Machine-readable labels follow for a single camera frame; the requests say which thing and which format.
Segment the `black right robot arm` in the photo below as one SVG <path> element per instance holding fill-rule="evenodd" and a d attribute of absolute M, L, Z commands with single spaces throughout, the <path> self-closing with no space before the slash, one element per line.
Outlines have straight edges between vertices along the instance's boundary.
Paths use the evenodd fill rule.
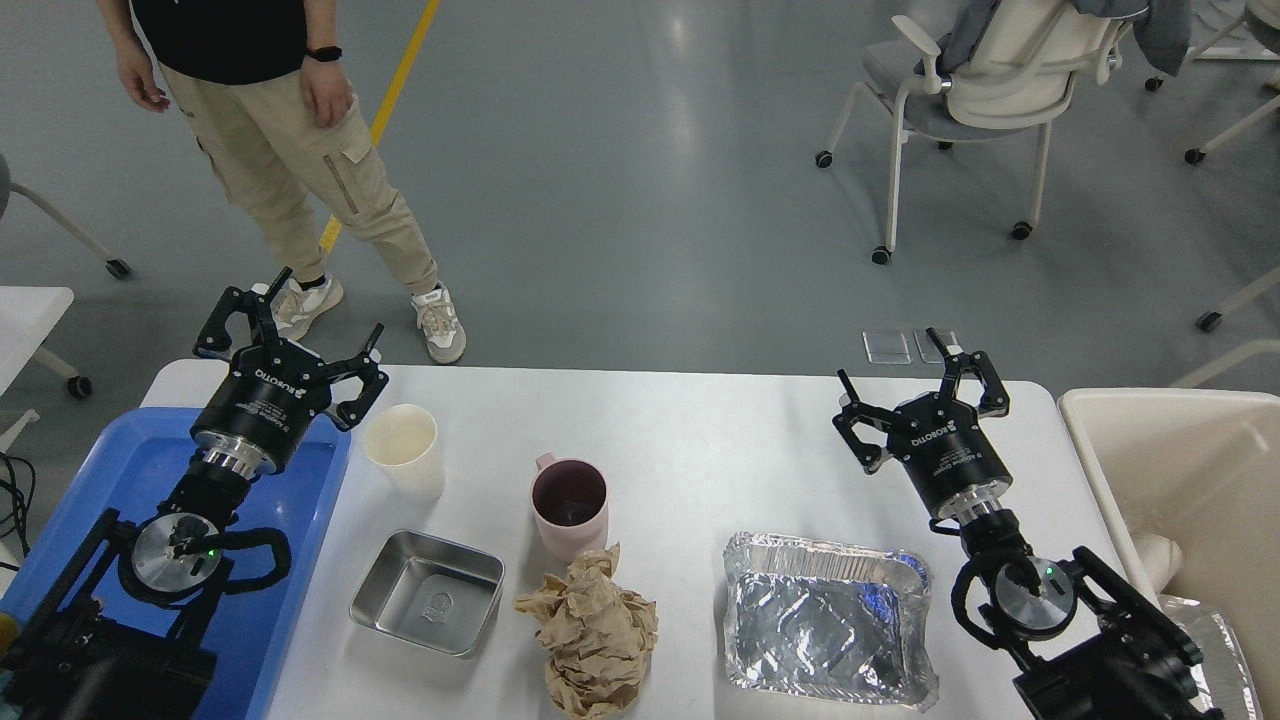
<path fill-rule="evenodd" d="M 1038 556 L 1001 503 L 1012 475 L 980 429 L 1010 396 L 989 355 L 928 340 L 942 357 L 938 389 L 896 407 L 863 401 L 849 374 L 833 425 L 868 474 L 905 469 L 934 533 L 960 539 L 966 561 L 950 606 L 983 646 L 1010 655 L 1014 685 L 1036 719 L 1221 719 L 1198 708 L 1199 646 L 1152 601 L 1080 546 Z"/>

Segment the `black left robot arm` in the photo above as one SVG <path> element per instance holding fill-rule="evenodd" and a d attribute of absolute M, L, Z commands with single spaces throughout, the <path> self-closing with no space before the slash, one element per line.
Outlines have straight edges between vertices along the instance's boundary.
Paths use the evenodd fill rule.
<path fill-rule="evenodd" d="M 195 354 L 202 410 L 140 409 L 95 443 L 3 596 L 5 719 L 262 719 L 337 503 L 347 432 L 387 387 L 375 325 L 344 360 L 227 288 Z"/>

